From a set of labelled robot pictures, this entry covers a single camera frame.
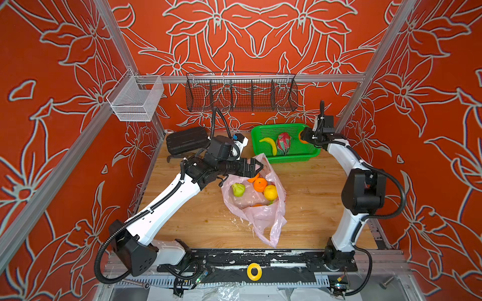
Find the green fruit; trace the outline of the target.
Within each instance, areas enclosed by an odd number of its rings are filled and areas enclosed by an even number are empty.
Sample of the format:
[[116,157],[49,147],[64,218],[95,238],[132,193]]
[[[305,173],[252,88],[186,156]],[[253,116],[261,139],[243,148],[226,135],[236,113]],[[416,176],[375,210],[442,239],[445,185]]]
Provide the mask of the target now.
[[235,183],[231,185],[232,188],[232,193],[235,197],[240,198],[243,197],[245,191],[246,191],[246,186],[241,183]]

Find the pink dragon fruit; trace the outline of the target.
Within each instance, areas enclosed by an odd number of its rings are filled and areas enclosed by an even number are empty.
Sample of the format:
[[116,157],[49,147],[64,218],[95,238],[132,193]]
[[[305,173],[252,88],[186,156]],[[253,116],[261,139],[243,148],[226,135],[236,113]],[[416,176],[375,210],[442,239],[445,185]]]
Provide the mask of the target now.
[[287,132],[279,134],[276,140],[276,145],[281,155],[288,155],[291,148],[291,136]]

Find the orange mandarin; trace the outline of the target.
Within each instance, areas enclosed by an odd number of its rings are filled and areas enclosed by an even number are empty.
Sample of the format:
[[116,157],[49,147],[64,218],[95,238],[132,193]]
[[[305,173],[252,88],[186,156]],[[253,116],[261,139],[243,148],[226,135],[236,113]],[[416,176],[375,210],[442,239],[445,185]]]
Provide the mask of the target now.
[[298,138],[300,143],[308,144],[308,142],[303,139],[303,130],[299,133]]
[[258,177],[253,182],[253,188],[255,191],[259,193],[263,193],[268,186],[268,182],[266,179]]

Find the pink plastic bag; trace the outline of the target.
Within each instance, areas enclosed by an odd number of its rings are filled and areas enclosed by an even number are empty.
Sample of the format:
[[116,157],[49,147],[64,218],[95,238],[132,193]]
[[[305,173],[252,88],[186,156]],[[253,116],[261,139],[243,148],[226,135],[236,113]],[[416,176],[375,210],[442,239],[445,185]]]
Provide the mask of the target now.
[[[275,248],[279,243],[282,227],[287,223],[287,193],[266,155],[260,154],[254,158],[264,165],[259,177],[266,179],[268,185],[276,186],[278,198],[268,201],[263,193],[254,190],[253,183],[247,182],[248,178],[229,176],[222,187],[223,202],[231,213],[252,226],[252,231],[263,243]],[[235,183],[246,186],[243,197],[237,198],[233,195],[231,185]]]

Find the yellow mandarin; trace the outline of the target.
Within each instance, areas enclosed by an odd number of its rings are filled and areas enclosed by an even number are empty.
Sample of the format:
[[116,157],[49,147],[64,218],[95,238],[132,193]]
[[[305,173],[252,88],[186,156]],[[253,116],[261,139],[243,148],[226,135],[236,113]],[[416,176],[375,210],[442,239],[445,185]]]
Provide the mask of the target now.
[[263,194],[268,201],[275,201],[278,198],[277,188],[275,185],[267,185],[264,188]]

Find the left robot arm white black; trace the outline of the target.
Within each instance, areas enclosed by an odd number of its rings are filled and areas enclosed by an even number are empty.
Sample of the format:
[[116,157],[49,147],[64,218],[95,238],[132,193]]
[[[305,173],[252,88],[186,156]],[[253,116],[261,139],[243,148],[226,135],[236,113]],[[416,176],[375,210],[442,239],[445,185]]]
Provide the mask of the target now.
[[[95,257],[95,278],[103,284],[114,284],[130,275],[142,275],[153,265],[163,265],[169,273],[182,278],[184,269],[191,264],[188,247],[179,240],[156,242],[155,236],[188,200],[210,183],[217,179],[226,181],[230,175],[254,178],[262,171],[264,165],[259,160],[242,157],[248,142],[241,133],[232,137],[218,135],[210,139],[206,148],[183,159],[176,178],[147,207],[125,222],[116,220],[110,225],[110,236]],[[107,247],[112,247],[127,269],[116,278],[102,273],[101,261]]]

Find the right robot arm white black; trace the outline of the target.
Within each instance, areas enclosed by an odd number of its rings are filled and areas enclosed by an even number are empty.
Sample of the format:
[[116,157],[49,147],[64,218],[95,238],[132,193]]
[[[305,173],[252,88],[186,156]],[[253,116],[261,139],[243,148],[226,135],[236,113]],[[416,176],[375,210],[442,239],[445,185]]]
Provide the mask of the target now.
[[[341,192],[345,207],[335,234],[329,239],[323,261],[336,270],[354,257],[356,242],[369,219],[391,219],[399,216],[407,204],[407,195],[399,181],[382,169],[367,163],[351,147],[349,142],[335,132],[334,116],[319,114],[312,129],[306,128],[299,135],[300,141],[325,149],[346,172],[346,183]],[[400,194],[398,208],[390,214],[379,215],[384,207],[387,181],[395,184]]]

